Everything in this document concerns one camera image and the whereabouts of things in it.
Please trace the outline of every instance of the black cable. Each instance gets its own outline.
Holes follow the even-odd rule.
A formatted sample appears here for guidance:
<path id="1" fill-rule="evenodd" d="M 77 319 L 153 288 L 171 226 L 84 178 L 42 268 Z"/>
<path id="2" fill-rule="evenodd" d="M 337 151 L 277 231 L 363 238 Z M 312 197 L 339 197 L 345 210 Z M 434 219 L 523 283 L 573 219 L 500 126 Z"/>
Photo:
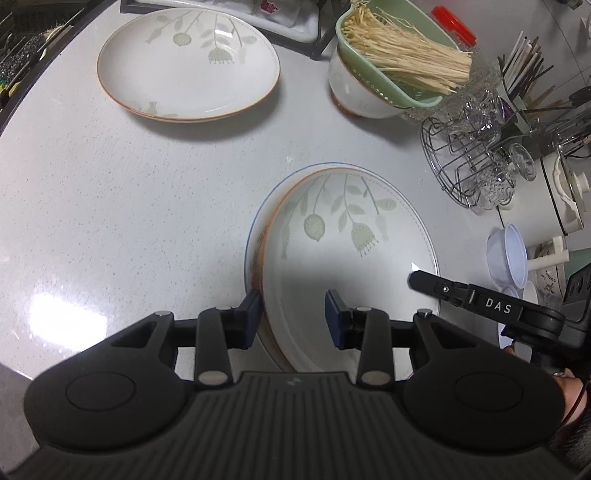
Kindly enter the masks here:
<path id="1" fill-rule="evenodd" d="M 581 400 L 583 399 L 583 395 L 585 394 L 585 391 L 587 390 L 587 387 L 589 386 L 590 382 L 591 382 L 591 375 L 589 375 L 587 381 L 581 387 L 581 391 L 579 392 L 579 396 L 577 397 L 577 400 L 574 401 L 573 406 L 570 408 L 569 412 L 566 414 L 566 417 L 564 418 L 564 420 L 560 424 L 559 428 L 564 427 L 566 425 L 566 422 L 568 422 L 570 420 L 570 418 L 573 416 L 574 411 L 579 406 L 579 403 L 581 403 Z"/>

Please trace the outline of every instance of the red lid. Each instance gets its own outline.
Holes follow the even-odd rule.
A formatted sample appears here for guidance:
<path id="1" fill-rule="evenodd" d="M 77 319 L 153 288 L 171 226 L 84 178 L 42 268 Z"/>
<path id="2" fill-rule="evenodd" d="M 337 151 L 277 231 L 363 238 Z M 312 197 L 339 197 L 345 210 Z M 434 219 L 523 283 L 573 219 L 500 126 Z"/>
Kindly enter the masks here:
<path id="1" fill-rule="evenodd" d="M 457 34 L 459 40 L 468 47 L 476 45 L 474 33 L 444 6 L 439 5 L 431 10 L 431 16 L 437 20 L 445 31 Z"/>

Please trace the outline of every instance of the leaf pattern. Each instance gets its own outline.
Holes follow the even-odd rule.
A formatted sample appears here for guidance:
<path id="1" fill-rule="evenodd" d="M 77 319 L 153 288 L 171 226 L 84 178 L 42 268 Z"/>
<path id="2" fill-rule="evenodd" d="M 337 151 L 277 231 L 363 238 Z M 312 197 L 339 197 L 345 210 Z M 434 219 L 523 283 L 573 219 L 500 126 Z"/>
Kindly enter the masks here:
<path id="1" fill-rule="evenodd" d="M 339 195 L 337 198 L 335 198 L 332 207 L 330 208 L 330 214 L 332 215 L 333 213 L 335 213 L 341 205 L 343 205 L 343 199 L 344 197 L 342 195 Z"/>
<path id="2" fill-rule="evenodd" d="M 162 28 L 157 28 L 156 30 L 154 30 L 152 32 L 152 34 L 150 35 L 150 37 L 146 40 L 146 43 L 152 43 L 154 40 L 156 40 L 156 38 L 158 38 L 160 35 L 162 35 Z"/>
<path id="3" fill-rule="evenodd" d="M 191 35 L 185 32 L 178 32 L 174 34 L 173 42 L 175 42 L 179 47 L 185 47 L 191 43 Z"/>
<path id="4" fill-rule="evenodd" d="M 316 213 L 308 215 L 304 220 L 304 232 L 312 240 L 320 242 L 320 239 L 324 236 L 325 229 L 326 225 L 324 224 L 324 220 Z"/>
<path id="5" fill-rule="evenodd" d="M 355 205 L 354 203 L 349 204 L 349 213 L 352 215 L 365 215 L 365 210 L 363 210 L 359 205 Z"/>
<path id="6" fill-rule="evenodd" d="M 304 192 L 300 200 L 300 213 L 302 215 L 308 213 L 308 190 Z"/>
<path id="7" fill-rule="evenodd" d="M 387 242 L 389 240 L 389 237 L 386 217 L 384 215 L 378 215 L 375 218 L 375 224 L 377 225 L 379 232 L 382 234 L 382 239 L 384 240 L 384 242 Z"/>
<path id="8" fill-rule="evenodd" d="M 376 200 L 375 204 L 383 210 L 394 210 L 396 208 L 396 202 L 392 199 Z"/>
<path id="9" fill-rule="evenodd" d="M 215 47 L 212 51 L 207 54 L 207 58 L 209 59 L 209 63 L 234 63 L 232 60 L 232 55 L 227 50 L 224 50 L 220 47 Z"/>
<path id="10" fill-rule="evenodd" d="M 156 110 L 156 103 L 158 102 L 150 102 L 149 107 L 146 109 L 146 113 L 148 115 L 158 115 L 158 111 Z"/>
<path id="11" fill-rule="evenodd" d="M 355 185 L 347 185 L 347 192 L 351 195 L 361 195 L 361 189 Z"/>
<path id="12" fill-rule="evenodd" d="M 216 50 L 226 52 L 226 50 L 222 50 L 219 47 L 217 47 Z M 287 223 L 281 231 L 281 256 L 283 258 L 287 258 L 287 245 L 290 241 L 291 234 L 289 225 L 292 217 L 298 210 L 300 215 L 304 218 L 303 231 L 305 235 L 317 242 L 320 242 L 326 233 L 326 223 L 320 212 L 325 211 L 327 215 L 329 207 L 331 215 L 340 212 L 336 227 L 339 233 L 344 232 L 346 229 L 348 230 L 348 235 L 351 238 L 355 250 L 357 250 L 362 257 L 367 255 L 375 245 L 379 244 L 380 241 L 389 241 L 388 215 L 385 212 L 394 210 L 397 207 L 397 202 L 392 198 L 376 200 L 372 192 L 372 186 L 368 183 L 369 179 L 358 174 L 346 174 L 344 184 L 340 184 L 342 194 L 333 199 L 328 188 L 330 186 L 330 182 L 328 181 L 331 178 L 331 175 L 333 174 L 330 173 L 325 176 L 317 176 L 313 181 L 308 182 L 304 189 L 301 190 L 299 198 L 288 200 L 281 208 L 279 215 L 283 218 L 288 217 Z M 348 184 L 348 179 L 351 180 L 353 178 L 362 181 L 365 187 Z M 314 184 L 319 179 L 324 179 L 322 185 L 315 187 Z M 353 200 L 352 196 L 356 197 L 356 203 L 349 203 Z M 377 213 L 374 217 L 375 223 L 371 227 L 367 223 L 358 221 L 359 216 L 367 215 L 366 210 L 375 210 Z M 376 238 L 372 228 L 376 228 L 380 240 Z"/>
<path id="13" fill-rule="evenodd" d="M 353 222 L 351 240 L 361 256 L 363 256 L 363 254 L 367 255 L 371 248 L 378 242 L 370 227 L 364 223 L 357 222 Z"/>
<path id="14" fill-rule="evenodd" d="M 341 233 L 345 227 L 347 226 L 347 220 L 349 219 L 347 215 L 347 210 L 343 210 L 343 213 L 339 216 L 339 221 L 337 226 L 339 227 L 339 233 Z"/>

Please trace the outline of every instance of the white countertop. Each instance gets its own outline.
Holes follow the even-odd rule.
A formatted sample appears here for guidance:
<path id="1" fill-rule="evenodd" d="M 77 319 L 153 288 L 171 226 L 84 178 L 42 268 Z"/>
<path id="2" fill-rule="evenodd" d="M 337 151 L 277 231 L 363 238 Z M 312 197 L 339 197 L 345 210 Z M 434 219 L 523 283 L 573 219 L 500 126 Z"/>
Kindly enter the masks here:
<path id="1" fill-rule="evenodd" d="M 195 125 L 138 118 L 95 73 L 103 43 L 133 17 L 118 2 L 99 15 L 0 137 L 0 362 L 34 377 L 155 310 L 182 319 L 238 304 L 259 205 L 285 176 L 323 161 L 385 177 L 421 216 L 441 274 L 492 286 L 485 249 L 498 215 L 441 191 L 417 128 L 343 116 L 328 62 L 281 47 L 279 85 L 250 111 Z M 237 370 L 274 367 L 258 341 L 231 356 Z M 182 356 L 178 370 L 190 363 Z"/>

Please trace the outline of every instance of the white ceramic plate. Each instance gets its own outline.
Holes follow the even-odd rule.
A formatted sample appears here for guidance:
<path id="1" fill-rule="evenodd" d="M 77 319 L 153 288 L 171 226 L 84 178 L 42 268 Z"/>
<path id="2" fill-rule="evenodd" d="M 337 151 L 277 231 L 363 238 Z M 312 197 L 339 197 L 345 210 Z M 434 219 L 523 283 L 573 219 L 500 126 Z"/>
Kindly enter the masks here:
<path id="1" fill-rule="evenodd" d="M 350 306 L 385 310 L 411 321 L 439 302 L 410 290 L 413 269 L 438 274 L 420 218 L 384 179 L 358 168 L 329 168 L 297 183 L 267 230 L 262 265 L 265 310 L 283 354 L 297 371 L 347 371 L 358 351 L 339 351 L 324 319 L 324 295 L 336 288 Z M 396 375 L 407 378 L 408 352 L 395 349 Z"/>
<path id="2" fill-rule="evenodd" d="M 107 94 L 138 115 L 202 122 L 263 100 L 279 78 L 269 41 L 247 23 L 204 8 L 138 17 L 109 37 L 97 73 Z"/>

